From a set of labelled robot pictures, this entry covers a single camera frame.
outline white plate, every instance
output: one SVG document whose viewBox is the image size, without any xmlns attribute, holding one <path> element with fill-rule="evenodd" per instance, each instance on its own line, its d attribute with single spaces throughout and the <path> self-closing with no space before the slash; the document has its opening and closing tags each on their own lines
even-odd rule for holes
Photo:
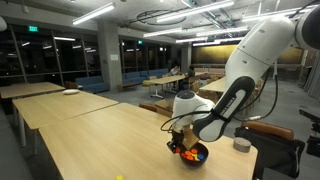
<svg viewBox="0 0 320 180">
<path fill-rule="evenodd" d="M 78 89 L 67 89 L 63 91 L 64 95 L 71 95 L 71 94 L 77 94 L 79 92 Z"/>
</svg>

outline wall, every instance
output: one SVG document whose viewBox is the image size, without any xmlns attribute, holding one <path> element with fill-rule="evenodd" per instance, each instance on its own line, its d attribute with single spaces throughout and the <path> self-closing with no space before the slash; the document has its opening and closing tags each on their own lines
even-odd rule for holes
<svg viewBox="0 0 320 180">
<path fill-rule="evenodd" d="M 225 64 L 237 45 L 205 46 L 192 48 L 192 64 Z M 285 51 L 278 64 L 300 64 L 303 49 L 292 48 Z"/>
</svg>

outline yellow object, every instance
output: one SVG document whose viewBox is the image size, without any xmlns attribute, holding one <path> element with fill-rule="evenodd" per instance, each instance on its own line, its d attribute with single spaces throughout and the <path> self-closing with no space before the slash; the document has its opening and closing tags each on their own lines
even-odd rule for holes
<svg viewBox="0 0 320 180">
<path fill-rule="evenodd" d="M 117 176 L 116 180 L 123 180 L 123 177 L 122 176 Z"/>
</svg>

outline pillar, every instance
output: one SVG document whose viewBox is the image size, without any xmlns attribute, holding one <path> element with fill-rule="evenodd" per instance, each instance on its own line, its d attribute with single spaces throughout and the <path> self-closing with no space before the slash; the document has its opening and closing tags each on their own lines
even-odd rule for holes
<svg viewBox="0 0 320 180">
<path fill-rule="evenodd" d="M 101 73 L 111 91 L 122 82 L 118 26 L 105 20 L 98 21 L 98 43 Z"/>
</svg>

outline orange object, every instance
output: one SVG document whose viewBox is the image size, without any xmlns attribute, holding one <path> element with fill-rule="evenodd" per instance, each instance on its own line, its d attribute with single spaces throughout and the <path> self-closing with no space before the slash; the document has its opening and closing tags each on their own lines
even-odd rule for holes
<svg viewBox="0 0 320 180">
<path fill-rule="evenodd" d="M 192 152 L 193 154 L 198 154 L 198 150 L 196 150 L 196 149 L 191 149 L 191 152 Z"/>
<path fill-rule="evenodd" d="M 188 156 L 187 159 L 192 161 L 193 160 L 193 156 Z"/>
<path fill-rule="evenodd" d="M 191 154 L 192 154 L 190 151 L 186 151 L 184 153 L 186 153 L 186 155 L 188 155 L 188 156 L 191 156 Z"/>
</svg>

